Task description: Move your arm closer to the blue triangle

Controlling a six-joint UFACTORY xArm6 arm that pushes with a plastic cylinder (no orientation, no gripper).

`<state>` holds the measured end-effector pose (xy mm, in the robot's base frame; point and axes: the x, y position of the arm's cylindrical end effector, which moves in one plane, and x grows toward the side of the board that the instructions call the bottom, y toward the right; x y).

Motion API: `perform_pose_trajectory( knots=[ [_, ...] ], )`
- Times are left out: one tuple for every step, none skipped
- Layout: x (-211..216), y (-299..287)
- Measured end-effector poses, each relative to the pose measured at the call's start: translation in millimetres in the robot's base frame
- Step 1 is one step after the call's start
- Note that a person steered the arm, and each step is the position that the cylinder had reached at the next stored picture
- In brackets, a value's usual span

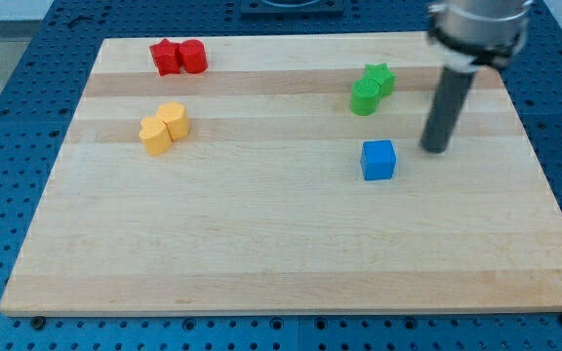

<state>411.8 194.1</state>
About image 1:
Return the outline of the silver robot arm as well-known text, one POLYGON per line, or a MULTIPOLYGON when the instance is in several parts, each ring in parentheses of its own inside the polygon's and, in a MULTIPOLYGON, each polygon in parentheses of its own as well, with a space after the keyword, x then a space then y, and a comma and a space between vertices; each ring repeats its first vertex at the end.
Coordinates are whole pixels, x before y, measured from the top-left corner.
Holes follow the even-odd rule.
POLYGON ((427 5, 428 44, 446 68, 506 68, 524 48, 533 0, 441 0, 427 5))

